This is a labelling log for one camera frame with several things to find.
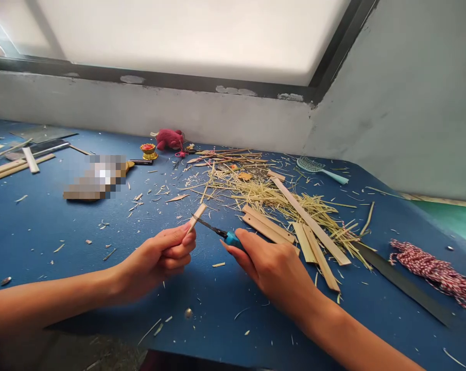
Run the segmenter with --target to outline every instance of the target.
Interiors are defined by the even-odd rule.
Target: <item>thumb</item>
[[[162,251],[169,247],[178,246],[185,238],[186,232],[188,232],[189,227],[189,224],[186,223],[180,228],[175,228],[169,234],[155,236],[154,238],[152,238],[152,244],[154,248],[156,248],[159,251]]]
[[[249,275],[250,278],[258,285],[258,273],[250,257],[239,248],[226,245],[223,240],[220,241],[224,248],[233,256],[234,259],[236,259],[239,266],[242,267],[247,275]]]

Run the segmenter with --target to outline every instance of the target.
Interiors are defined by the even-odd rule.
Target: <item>pink stuffed toy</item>
[[[181,130],[170,130],[170,129],[161,129],[156,136],[157,139],[157,149],[164,150],[166,147],[172,149],[181,149],[183,144],[183,135],[181,135]]]

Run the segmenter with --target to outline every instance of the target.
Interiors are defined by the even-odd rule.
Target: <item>peeling paint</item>
[[[125,75],[119,78],[122,82],[126,83],[143,83],[145,79],[143,77],[132,76],[132,75]]]
[[[234,95],[247,95],[247,96],[257,96],[257,93],[248,89],[237,89],[237,88],[225,88],[222,85],[216,86],[216,92],[224,94],[234,94]]]
[[[297,102],[302,102],[303,101],[303,95],[299,94],[288,94],[288,93],[283,93],[283,94],[278,94],[278,99],[284,99],[284,100],[295,100]]]

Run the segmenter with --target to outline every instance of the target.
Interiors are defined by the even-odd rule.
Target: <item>red and white twine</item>
[[[410,244],[391,240],[391,246],[399,250],[389,257],[391,265],[395,264],[393,257],[408,270],[418,276],[424,277],[430,285],[441,293],[454,296],[463,308],[466,308],[466,276],[456,272],[451,263],[438,260],[431,254]]]

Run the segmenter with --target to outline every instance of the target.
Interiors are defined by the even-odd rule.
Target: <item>blue table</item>
[[[0,120],[0,136],[6,137],[4,142],[18,140],[8,132],[27,127],[28,124]],[[139,146],[154,142],[154,139],[106,132],[78,132],[79,135],[68,138],[74,146],[97,154],[122,154],[127,158],[140,158]],[[211,149],[212,146],[197,144],[197,148]],[[282,157],[286,156],[264,152],[264,159]],[[148,237],[183,223],[199,205],[199,195],[189,191],[187,193],[191,195],[182,201],[164,203],[178,193],[184,193],[175,188],[183,188],[186,178],[206,170],[198,167],[183,173],[180,165],[177,171],[173,171],[175,157],[172,152],[161,153],[153,166],[132,169],[127,178],[131,190],[124,185],[112,199],[92,204],[69,203],[62,197],[63,186],[81,174],[86,159],[77,151],[65,149],[56,153],[56,159],[40,164],[41,172],[37,175],[25,170],[0,180],[0,281],[11,276],[10,285],[18,285],[69,277],[118,264]],[[350,176],[350,182],[341,186],[320,175],[308,184],[300,180],[297,185],[299,193],[324,195],[325,200],[335,197],[334,202],[358,206],[357,209],[336,208],[341,219],[348,222],[355,218],[361,223],[360,227],[369,212],[369,206],[360,204],[375,201],[370,224],[372,233],[365,236],[365,243],[378,249],[383,257],[388,257],[391,238],[409,241],[439,259],[451,261],[460,273],[466,275],[465,240],[450,231],[440,230],[424,212],[408,201],[368,189],[362,192],[365,186],[393,191],[358,165],[319,160],[326,164],[326,168],[348,167],[349,174],[342,175]],[[158,172],[149,174],[149,170]],[[292,166],[284,165],[281,171],[294,175],[295,179],[299,177]],[[158,197],[154,194],[165,183],[171,193],[151,202]],[[142,201],[145,204],[127,218],[128,210],[133,206],[131,201],[140,193],[144,194]],[[15,204],[14,201],[25,194],[28,197]],[[365,201],[356,201],[349,198],[350,195]],[[215,226],[224,230],[246,227],[235,216],[239,212],[220,207],[213,201],[208,203],[219,210],[211,213]],[[176,218],[179,215],[183,216],[182,220]],[[110,223],[104,230],[98,226],[102,219]],[[204,219],[209,220],[208,212]],[[273,305],[266,306],[268,300],[222,248],[216,234],[200,225],[196,228],[197,248],[184,275],[169,280],[166,287],[159,287],[134,305],[96,310],[55,327],[72,333],[117,336],[136,345],[159,318],[165,320],[173,316],[157,337],[150,334],[142,345],[248,367],[339,369],[331,357],[311,343]],[[86,244],[87,239],[93,243]],[[53,253],[62,244],[60,240],[65,240],[65,246]],[[109,244],[112,244],[111,248],[117,247],[117,251],[103,261],[108,254],[105,245]],[[455,250],[448,251],[446,246],[453,246]],[[213,264],[220,262],[226,262],[226,265],[212,268]],[[379,273],[368,271],[360,262],[340,267],[331,261],[330,267],[342,282],[344,301],[341,301],[341,306],[386,342],[427,369],[462,369],[444,354],[442,348],[466,365],[466,310],[452,298],[434,290],[400,265],[396,267],[456,314],[459,323],[448,329]],[[306,268],[314,278],[316,268]],[[328,297],[336,299],[336,294],[328,290],[323,279],[318,280],[318,287]],[[194,313],[190,320],[183,315],[188,307]],[[244,308],[250,309],[234,321],[235,315]]]

